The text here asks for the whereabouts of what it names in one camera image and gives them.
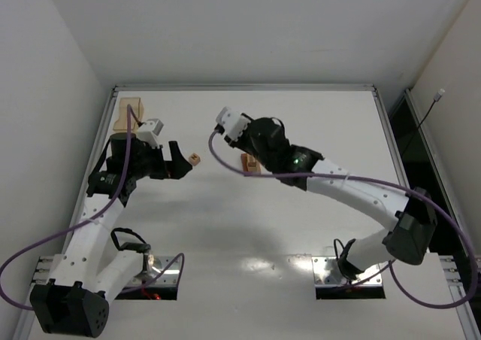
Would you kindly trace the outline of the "wooden letter N cube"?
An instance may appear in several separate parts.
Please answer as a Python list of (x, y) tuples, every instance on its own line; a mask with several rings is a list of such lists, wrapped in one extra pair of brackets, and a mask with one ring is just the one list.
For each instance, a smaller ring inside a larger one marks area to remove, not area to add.
[(189, 157), (188, 157), (188, 161), (189, 163), (192, 165), (192, 166), (197, 166), (200, 161), (201, 161), (201, 158), (198, 154), (196, 153), (192, 153)]

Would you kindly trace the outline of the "ribbed light wooden block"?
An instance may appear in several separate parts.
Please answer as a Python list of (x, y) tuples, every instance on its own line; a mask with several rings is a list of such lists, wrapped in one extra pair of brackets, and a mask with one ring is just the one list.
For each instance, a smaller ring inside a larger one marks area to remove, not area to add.
[(256, 168), (257, 167), (257, 161), (255, 158), (252, 156), (247, 157), (247, 168)]

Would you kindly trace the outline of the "reddish brown rectangular block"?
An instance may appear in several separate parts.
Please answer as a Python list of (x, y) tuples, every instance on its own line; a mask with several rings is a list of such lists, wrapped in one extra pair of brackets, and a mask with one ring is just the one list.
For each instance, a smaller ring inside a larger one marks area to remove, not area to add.
[(248, 165), (247, 165), (247, 160), (248, 160), (248, 154), (247, 153), (242, 153), (240, 155), (240, 160), (241, 160), (241, 165), (242, 165), (242, 169), (244, 172), (248, 172), (249, 171), (249, 168), (248, 168)]

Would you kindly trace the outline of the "light wooden rectangular block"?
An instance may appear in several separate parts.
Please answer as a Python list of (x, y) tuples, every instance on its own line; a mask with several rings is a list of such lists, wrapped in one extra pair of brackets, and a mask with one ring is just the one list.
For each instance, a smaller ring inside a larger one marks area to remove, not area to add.
[(257, 167), (256, 168), (250, 168), (250, 172), (253, 173), (253, 174), (261, 174), (262, 173), (262, 170), (261, 170), (261, 165), (257, 162)]

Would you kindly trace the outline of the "transparent orange plastic box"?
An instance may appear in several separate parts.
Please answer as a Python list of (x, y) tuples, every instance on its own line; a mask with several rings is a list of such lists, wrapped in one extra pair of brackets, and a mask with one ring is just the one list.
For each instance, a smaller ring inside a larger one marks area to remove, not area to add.
[(136, 133), (142, 124), (144, 105), (140, 97), (122, 97), (118, 103), (118, 117), (113, 122), (112, 130), (115, 133), (127, 132), (128, 120), (130, 120), (131, 131)]

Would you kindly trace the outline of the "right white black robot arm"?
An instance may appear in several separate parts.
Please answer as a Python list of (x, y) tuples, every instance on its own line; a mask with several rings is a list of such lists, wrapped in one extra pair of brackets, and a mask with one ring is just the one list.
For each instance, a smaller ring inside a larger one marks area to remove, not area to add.
[(216, 119), (226, 143), (253, 156), (288, 186), (327, 196), (378, 222), (382, 229), (349, 240), (337, 268), (353, 281), (377, 263), (399, 260), (418, 266), (424, 260), (437, 225), (434, 209), (406, 190), (350, 179), (348, 171), (321, 153), (289, 142), (285, 127), (270, 117), (252, 119), (227, 110)]

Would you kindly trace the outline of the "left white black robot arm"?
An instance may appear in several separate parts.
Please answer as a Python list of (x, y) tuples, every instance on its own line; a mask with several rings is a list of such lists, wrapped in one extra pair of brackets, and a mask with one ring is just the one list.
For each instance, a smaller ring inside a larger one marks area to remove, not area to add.
[(99, 337), (110, 305), (119, 295), (143, 292), (162, 275), (178, 279), (184, 256), (156, 257), (145, 242), (118, 245), (105, 267), (106, 244), (119, 231), (116, 222), (142, 178), (179, 180), (192, 170), (176, 141), (164, 159), (155, 137), (140, 132), (113, 134), (88, 177), (80, 222), (47, 280), (36, 284), (29, 300), (45, 333)]

